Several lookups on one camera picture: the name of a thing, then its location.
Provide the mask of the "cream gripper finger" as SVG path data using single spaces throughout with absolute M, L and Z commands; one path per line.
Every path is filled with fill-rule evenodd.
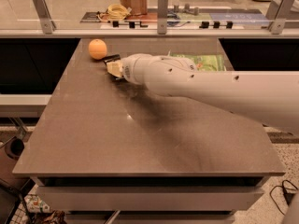
M 113 61 L 107 63 L 107 71 L 114 77 L 123 77 L 123 67 L 121 61 Z

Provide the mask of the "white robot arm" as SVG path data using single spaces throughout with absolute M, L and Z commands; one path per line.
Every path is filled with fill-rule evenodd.
M 189 58 L 149 54 L 109 62 L 107 71 L 161 96 L 187 97 L 299 134 L 298 72 L 201 71 Z

